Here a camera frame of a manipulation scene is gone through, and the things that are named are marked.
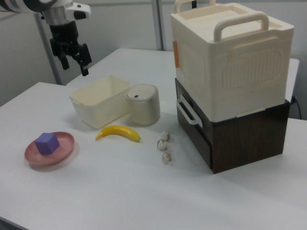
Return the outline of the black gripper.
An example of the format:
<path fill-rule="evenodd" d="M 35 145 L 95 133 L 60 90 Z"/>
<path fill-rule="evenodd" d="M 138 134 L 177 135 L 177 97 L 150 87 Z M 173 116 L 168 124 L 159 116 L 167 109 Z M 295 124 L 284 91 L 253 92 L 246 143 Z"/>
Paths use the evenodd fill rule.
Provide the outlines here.
<path fill-rule="evenodd" d="M 52 53 L 58 57 L 62 68 L 70 68 L 66 55 L 73 57 L 80 66 L 82 76 L 89 74 L 88 65 L 92 62 L 87 44 L 79 44 L 76 22 L 62 25 L 50 25 Z"/>

